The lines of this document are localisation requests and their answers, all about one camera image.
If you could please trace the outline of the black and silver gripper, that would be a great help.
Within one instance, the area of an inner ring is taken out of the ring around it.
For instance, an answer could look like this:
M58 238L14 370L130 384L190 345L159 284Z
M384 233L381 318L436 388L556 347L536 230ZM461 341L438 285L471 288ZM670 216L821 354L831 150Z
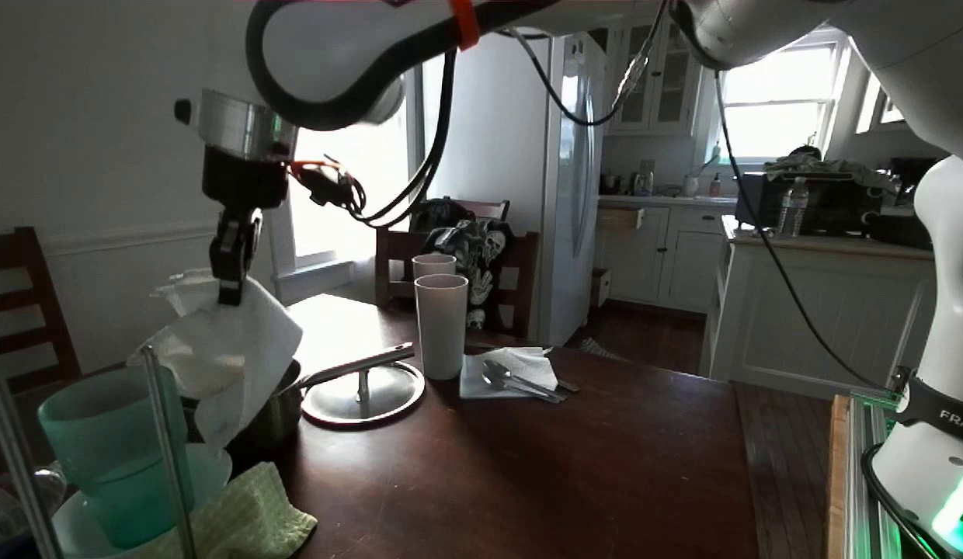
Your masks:
M275 209L285 200L285 163L294 152L294 127L272 109L218 91L178 101L173 118L206 144L203 192L225 209ZM207 245L218 300L242 300L242 278L252 272L264 216L220 217Z

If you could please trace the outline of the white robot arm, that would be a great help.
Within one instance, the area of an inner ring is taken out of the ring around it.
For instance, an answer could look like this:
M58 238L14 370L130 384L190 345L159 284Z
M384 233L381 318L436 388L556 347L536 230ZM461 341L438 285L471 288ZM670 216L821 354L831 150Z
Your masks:
M220 204L207 263L218 299L246 292L256 225L285 200L294 134L381 122L402 75L494 31L578 34L659 9L716 71L828 24L945 152L916 192L936 258L936 313L895 428L868 471L927 545L963 557L963 0L206 0L210 68L173 116L206 139L203 190Z

